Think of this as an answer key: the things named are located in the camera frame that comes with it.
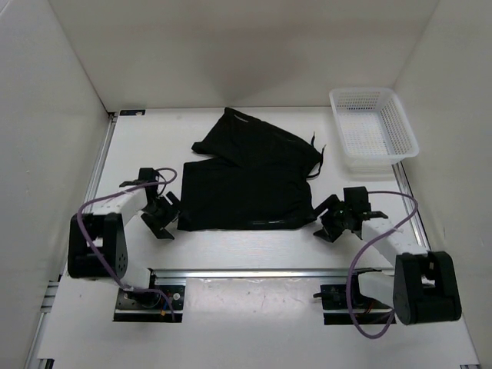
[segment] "cable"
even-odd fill
[[[132,188],[125,189],[124,191],[116,192],[115,194],[109,194],[109,195],[103,196],[101,198],[94,198],[94,199],[92,199],[90,201],[87,201],[86,203],[82,204],[82,206],[77,210],[77,224],[78,224],[78,227],[80,228],[80,231],[81,231],[82,235],[84,236],[84,238],[87,241],[89,247],[91,248],[92,252],[94,252],[95,256],[101,262],[101,264],[104,267],[104,269],[115,280],[116,284],[121,289],[123,289],[123,290],[131,290],[131,291],[133,291],[135,293],[154,292],[156,294],[160,294],[164,298],[164,300],[166,302],[168,302],[168,305],[169,305],[169,307],[171,309],[172,319],[174,321],[175,320],[175,312],[174,312],[174,309],[172,308],[171,300],[169,300],[169,297],[163,291],[161,291],[161,290],[159,290],[157,288],[133,288],[132,286],[123,284],[123,282],[121,282],[121,279],[118,278],[118,276],[116,275],[115,271],[113,271],[113,269],[108,264],[108,262],[106,261],[106,259],[104,258],[104,256],[101,254],[101,252],[95,246],[95,244],[92,241],[91,236],[87,232],[87,229],[85,228],[84,222],[82,220],[84,209],[86,207],[92,205],[92,204],[95,204],[96,202],[109,200],[110,198],[117,198],[119,196],[122,196],[123,194],[127,194],[128,192],[136,191],[136,190],[138,190],[140,188],[146,188],[146,187],[151,187],[151,186],[159,186],[159,185],[168,185],[168,184],[172,183],[176,179],[176,177],[178,176],[178,173],[176,172],[176,170],[174,170],[172,168],[160,168],[160,169],[157,169],[157,171],[163,171],[163,170],[172,171],[175,174],[174,177],[172,179],[170,179],[169,181],[166,181],[165,180],[164,182],[148,182],[148,183],[139,184],[139,185],[134,186]]]
[[[386,324],[384,325],[383,329],[381,330],[381,332],[379,332],[377,334],[369,334],[369,333],[367,333],[366,331],[364,331],[362,329],[361,325],[359,324],[359,322],[357,321],[357,318],[355,316],[354,308],[352,307],[352,298],[351,298],[351,295],[352,295],[352,293],[351,293],[352,292],[352,276],[354,275],[355,265],[357,264],[357,262],[361,258],[362,254],[370,246],[372,246],[376,242],[382,240],[383,238],[386,238],[386,237],[390,236],[391,234],[393,234],[394,232],[396,232],[399,227],[401,227],[403,224],[407,223],[417,213],[417,211],[418,211],[418,202],[417,202],[417,200],[413,196],[410,196],[408,194],[403,194],[401,192],[396,192],[396,191],[370,191],[369,194],[396,194],[396,195],[402,196],[404,198],[409,198],[414,203],[414,209],[412,210],[412,212],[403,221],[401,221],[400,223],[398,223],[397,225],[395,225],[392,229],[384,232],[383,234],[380,234],[379,236],[373,238],[368,243],[366,243],[366,245],[364,245],[362,247],[362,249],[360,249],[359,252],[356,253],[356,255],[354,257],[354,260],[351,263],[351,266],[348,268],[347,284],[346,284],[346,291],[345,291],[345,298],[347,299],[348,314],[350,315],[351,320],[352,320],[352,323],[354,324],[354,326],[357,328],[357,330],[364,337],[367,337],[367,338],[370,338],[372,340],[375,340],[377,338],[382,337],[387,332],[387,330],[390,327],[391,322],[393,321],[393,318],[394,318],[394,310],[392,310],[389,313],[387,313],[388,320],[387,320]]]

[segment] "laundry basket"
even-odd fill
[[[418,154],[417,140],[394,91],[336,88],[330,101],[351,170],[376,171]]]

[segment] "white panel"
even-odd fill
[[[107,115],[45,0],[0,14],[0,367],[19,368]]]
[[[318,178],[309,181],[313,205],[331,194],[343,198],[343,188],[365,185],[369,190],[398,191],[391,172],[381,180],[361,181],[347,175],[341,167],[341,149],[330,108],[244,108],[253,115],[310,141],[316,132],[318,150],[327,145],[324,164]],[[221,117],[223,109],[147,110],[142,116],[119,117],[101,176],[98,196],[118,191],[123,181],[135,179],[140,167],[173,167],[178,178],[167,187],[181,197],[183,164],[198,161],[191,146],[201,141]],[[396,224],[407,214],[404,203],[392,195],[371,195],[374,210],[388,214]],[[130,258],[149,268],[348,268],[363,243],[346,232],[334,244],[316,238],[313,233],[321,224],[309,224],[295,231],[177,231],[176,224],[167,228],[176,239],[158,240],[139,218],[125,228]],[[411,241],[410,227],[404,234]],[[375,250],[362,257],[360,266],[390,267]]]
[[[437,0],[50,0],[109,111],[390,87]]]
[[[180,324],[112,321],[116,286],[63,278],[40,349],[54,369],[450,369],[477,364],[463,320],[377,341],[324,326],[319,281],[188,279]],[[376,333],[381,326],[366,326]]]
[[[397,83],[421,153],[405,162],[435,248],[453,256],[465,318],[492,367],[492,2],[441,0]]]

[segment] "black fabric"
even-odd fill
[[[178,229],[295,229],[316,219],[306,179],[322,155],[306,141],[234,109],[184,164]]]

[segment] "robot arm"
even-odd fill
[[[335,241],[345,229],[370,241],[394,228],[387,216],[372,211],[367,189],[345,188],[344,201],[330,196],[318,208],[323,228],[315,235]],[[455,321],[461,316],[453,261],[443,251],[427,251],[413,239],[395,231],[374,244],[394,267],[394,275],[382,271],[356,274],[359,292],[394,309],[404,324]]]
[[[141,168],[137,180],[126,181],[120,187],[125,189],[147,182],[158,182],[158,176],[159,173],[153,168]],[[166,197],[168,199],[158,195],[157,186],[139,188],[111,198],[92,213],[83,215],[84,226],[95,246],[123,284],[134,288],[153,287],[151,271],[128,259],[124,227],[142,211],[142,220],[156,238],[174,239],[165,226],[179,216],[181,204],[172,192],[168,192]],[[75,215],[70,224],[68,273],[72,278],[112,281],[92,249],[88,247]]]

